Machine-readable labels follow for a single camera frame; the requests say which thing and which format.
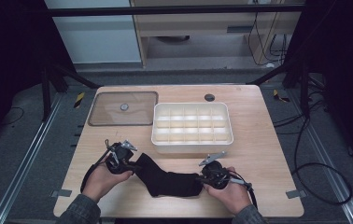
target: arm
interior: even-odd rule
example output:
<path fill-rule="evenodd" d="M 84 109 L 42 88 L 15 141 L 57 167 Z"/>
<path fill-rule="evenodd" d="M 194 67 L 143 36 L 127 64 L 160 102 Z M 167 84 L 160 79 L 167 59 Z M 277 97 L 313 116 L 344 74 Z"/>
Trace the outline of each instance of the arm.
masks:
<path fill-rule="evenodd" d="M 235 172 L 233 167 L 229 167 L 228 170 Z M 267 223 L 256 207 L 252 205 L 247 189 L 244 186 L 229 182 L 224 189 L 214 189 L 206 184 L 204 184 L 204 188 L 208 191 L 209 195 L 220 200 L 235 215 L 233 224 Z"/>
<path fill-rule="evenodd" d="M 113 175 L 104 163 L 99 164 L 87 180 L 83 192 L 61 214 L 56 223 L 97 223 L 101 215 L 97 205 L 100 199 L 132 174 L 132 171 L 127 171 L 120 175 Z"/>

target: translucent lid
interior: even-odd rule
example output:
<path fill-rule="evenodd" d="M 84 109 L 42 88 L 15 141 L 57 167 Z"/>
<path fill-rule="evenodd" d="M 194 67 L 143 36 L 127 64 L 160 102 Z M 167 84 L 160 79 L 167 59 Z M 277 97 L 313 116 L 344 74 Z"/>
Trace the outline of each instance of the translucent lid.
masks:
<path fill-rule="evenodd" d="M 95 96 L 91 126 L 134 126 L 153 123 L 156 91 L 108 91 Z"/>

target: gray sleeve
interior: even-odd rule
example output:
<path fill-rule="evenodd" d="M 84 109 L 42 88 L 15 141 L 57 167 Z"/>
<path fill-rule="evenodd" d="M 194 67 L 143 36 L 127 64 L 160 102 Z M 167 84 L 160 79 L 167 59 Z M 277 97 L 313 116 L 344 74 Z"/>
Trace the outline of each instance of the gray sleeve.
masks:
<path fill-rule="evenodd" d="M 89 197 L 79 194 L 56 223 L 95 224 L 100 216 L 101 210 L 97 203 Z"/>
<path fill-rule="evenodd" d="M 241 210 L 233 219 L 232 224 L 262 224 L 267 223 L 264 217 L 258 212 L 254 205 L 250 205 Z"/>

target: white storage box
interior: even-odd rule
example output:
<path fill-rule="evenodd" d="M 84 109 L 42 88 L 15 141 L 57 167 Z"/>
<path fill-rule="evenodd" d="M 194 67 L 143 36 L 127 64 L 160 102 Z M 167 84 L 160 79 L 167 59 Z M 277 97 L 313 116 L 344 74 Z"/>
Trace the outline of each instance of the white storage box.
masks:
<path fill-rule="evenodd" d="M 163 103 L 154 107 L 151 141 L 159 153 L 218 153 L 233 142 L 223 103 Z"/>

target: wooden table top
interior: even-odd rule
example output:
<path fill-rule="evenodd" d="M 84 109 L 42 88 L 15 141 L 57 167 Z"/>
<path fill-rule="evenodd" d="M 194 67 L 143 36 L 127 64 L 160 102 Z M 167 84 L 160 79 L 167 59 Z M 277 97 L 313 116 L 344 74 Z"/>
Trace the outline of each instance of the wooden table top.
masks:
<path fill-rule="evenodd" d="M 218 161 L 234 166 L 247 182 L 252 183 L 259 211 L 264 217 L 300 217 L 304 209 L 300 198 L 289 199 L 287 191 L 296 187 L 273 123 L 259 87 L 252 85 L 168 85 L 102 87 L 107 91 L 156 91 L 158 103 L 204 103 L 205 95 L 215 95 L 216 103 L 229 109 L 233 143 Z M 80 194 L 83 176 L 105 152 L 109 143 L 128 139 L 138 148 L 130 161 L 141 153 L 148 154 L 164 171 L 200 173 L 198 164 L 206 154 L 160 154 L 151 142 L 152 126 L 90 126 L 87 121 L 69 166 L 63 189 L 72 190 L 70 197 L 59 197 L 54 215 L 60 216 Z M 152 198 L 144 183 L 133 175 L 118 184 L 98 203 L 102 217 L 231 217 L 218 200 L 203 189 L 199 196 Z"/>

